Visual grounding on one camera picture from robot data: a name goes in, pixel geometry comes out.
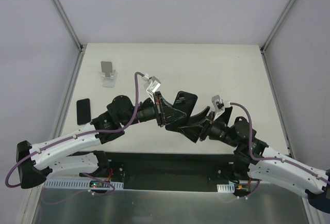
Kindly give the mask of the white folding phone stand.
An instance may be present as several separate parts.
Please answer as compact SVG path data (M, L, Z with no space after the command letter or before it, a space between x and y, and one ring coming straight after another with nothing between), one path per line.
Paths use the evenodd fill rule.
M117 71L111 61L101 62L103 87L114 88L117 80Z

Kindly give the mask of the purple edged black phone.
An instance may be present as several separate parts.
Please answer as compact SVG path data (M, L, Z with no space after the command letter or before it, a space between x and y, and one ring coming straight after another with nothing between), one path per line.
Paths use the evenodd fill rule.
M84 125L91 121L90 99L76 101L77 124Z

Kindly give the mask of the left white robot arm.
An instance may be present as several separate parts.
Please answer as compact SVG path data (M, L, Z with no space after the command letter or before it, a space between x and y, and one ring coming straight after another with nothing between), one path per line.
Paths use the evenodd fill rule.
M196 101L195 94L184 91L177 93L172 104L159 91L151 99L136 105L129 97L119 95L107 105L104 113L75 132L35 144L21 141L16 147L18 187L39 186L57 173L72 173L74 165L78 166L78 172L104 177L109 165L99 159L101 153L89 153L87 159L77 159L73 153L114 141L123 136L129 126L150 120L156 120L158 126L168 131L180 132L188 123Z

